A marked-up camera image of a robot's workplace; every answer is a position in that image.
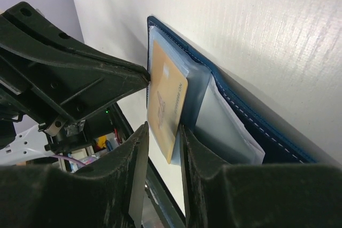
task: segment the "wallet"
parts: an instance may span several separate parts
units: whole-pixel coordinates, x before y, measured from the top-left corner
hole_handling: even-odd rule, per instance
[[[263,157],[262,163],[314,163],[316,162],[309,154],[307,154],[303,149],[298,147],[295,142],[290,141],[286,135],[277,131],[276,128],[272,126],[264,117],[258,114],[255,110],[253,110],[232,88],[229,86],[227,80],[222,76],[221,70],[213,64],[209,59],[207,59],[204,55],[198,52],[194,47],[188,44],[185,40],[183,40],[180,36],[178,36],[174,31],[168,28],[165,24],[159,21],[154,16],[149,16],[147,18],[147,29],[149,32],[149,49],[153,44],[153,41],[150,37],[150,31],[153,29],[158,30],[159,33],[163,35],[168,41],[170,41],[173,45],[177,46],[178,52],[183,51],[187,57],[191,58],[194,62],[205,66],[209,72],[211,73],[211,81],[209,82],[208,89],[210,84],[212,85],[212,90],[215,91],[214,94],[219,94],[220,98],[225,101],[223,104],[228,104],[230,109],[234,112],[234,116],[237,116],[239,121],[243,124],[244,129],[248,131],[248,133],[252,136],[253,141],[257,142],[257,146],[260,146],[262,150],[265,152],[265,156]],[[151,59],[152,56],[150,51],[148,51],[147,55],[147,70],[150,72],[151,70]],[[147,88],[147,96],[146,101],[148,101],[149,89]],[[212,106],[213,112],[214,109],[218,109],[218,106]],[[200,123],[201,110],[198,113],[197,124]],[[213,135],[215,136],[215,126],[222,126],[222,123],[213,122],[211,124],[211,131],[213,131]],[[202,137],[199,131],[194,128],[194,134],[196,137]],[[222,127],[217,129],[217,132],[222,131]],[[211,143],[211,136],[206,138],[207,143]],[[206,145],[209,149],[211,149],[214,153],[222,157],[220,153],[222,153],[222,149],[220,149],[220,145]]]

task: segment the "white table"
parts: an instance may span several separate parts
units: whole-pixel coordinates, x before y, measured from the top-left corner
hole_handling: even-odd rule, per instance
[[[86,44],[146,66],[154,14],[295,127],[307,151],[342,163],[340,0],[74,1]],[[146,120],[145,104],[145,90],[119,102],[133,129]],[[153,138],[149,156],[184,211],[180,167],[166,163]]]

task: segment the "white plastic part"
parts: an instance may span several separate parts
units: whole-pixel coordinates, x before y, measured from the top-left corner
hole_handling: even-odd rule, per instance
[[[11,166],[20,162],[54,155],[46,151],[46,134],[38,132],[38,125],[17,135],[15,140],[0,150],[0,166]]]

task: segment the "blue fabric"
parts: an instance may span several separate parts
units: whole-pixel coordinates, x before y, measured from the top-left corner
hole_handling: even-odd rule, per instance
[[[265,151],[264,163],[316,162],[311,156],[295,145],[294,142],[290,141],[285,135],[277,131],[260,114],[252,110],[249,105],[236,95],[220,74],[219,69],[209,59],[190,46],[156,17],[150,16],[147,18],[147,29],[149,30],[151,26],[158,27],[194,61],[205,65],[211,71],[220,94],[243,122],[249,133]],[[150,70],[149,60],[147,61],[147,70]]]

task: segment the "purple cable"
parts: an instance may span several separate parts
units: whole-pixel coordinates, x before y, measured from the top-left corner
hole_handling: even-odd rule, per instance
[[[85,166],[86,166],[86,164],[84,164],[83,162],[81,162],[81,161],[79,161],[79,160],[77,160],[77,159],[68,157],[68,156],[53,155],[53,156],[51,156],[51,157],[58,158],[58,159],[63,159],[63,160],[68,160],[68,161],[74,162],[74,163],[78,164],[80,167],[85,167]]]

